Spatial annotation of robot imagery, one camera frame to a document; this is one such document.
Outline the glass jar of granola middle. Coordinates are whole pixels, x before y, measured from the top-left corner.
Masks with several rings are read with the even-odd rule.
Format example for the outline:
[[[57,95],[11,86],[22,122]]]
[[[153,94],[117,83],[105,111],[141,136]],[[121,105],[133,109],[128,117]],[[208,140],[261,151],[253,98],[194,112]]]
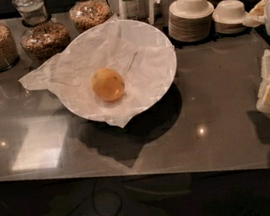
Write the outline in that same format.
[[[40,66],[70,44],[68,29],[52,21],[44,0],[13,0],[12,5],[26,27],[20,37],[20,46],[35,65]]]

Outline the glass jar of cereal right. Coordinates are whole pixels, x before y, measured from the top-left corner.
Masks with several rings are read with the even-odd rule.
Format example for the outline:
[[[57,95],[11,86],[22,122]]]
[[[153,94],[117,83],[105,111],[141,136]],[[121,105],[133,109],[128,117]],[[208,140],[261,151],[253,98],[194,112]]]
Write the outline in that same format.
[[[70,20],[77,32],[104,23],[111,17],[112,12],[107,0],[75,0],[75,5],[69,11]]]

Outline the tall stack of paper bowls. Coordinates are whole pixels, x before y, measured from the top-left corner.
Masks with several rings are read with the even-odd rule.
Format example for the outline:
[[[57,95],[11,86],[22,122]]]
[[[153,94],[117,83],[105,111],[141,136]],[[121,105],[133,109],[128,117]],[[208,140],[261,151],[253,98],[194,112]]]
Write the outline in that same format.
[[[176,0],[168,8],[171,38],[195,43],[208,37],[214,12],[214,5],[208,0]]]

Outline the short stack of paper bowls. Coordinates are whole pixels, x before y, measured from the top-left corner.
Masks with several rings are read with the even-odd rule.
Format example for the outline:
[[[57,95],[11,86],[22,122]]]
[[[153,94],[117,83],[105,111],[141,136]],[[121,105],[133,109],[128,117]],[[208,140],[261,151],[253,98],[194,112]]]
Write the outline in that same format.
[[[220,34],[241,33],[241,31],[245,30],[242,22],[245,15],[243,2],[238,0],[220,1],[212,15],[215,31]]]

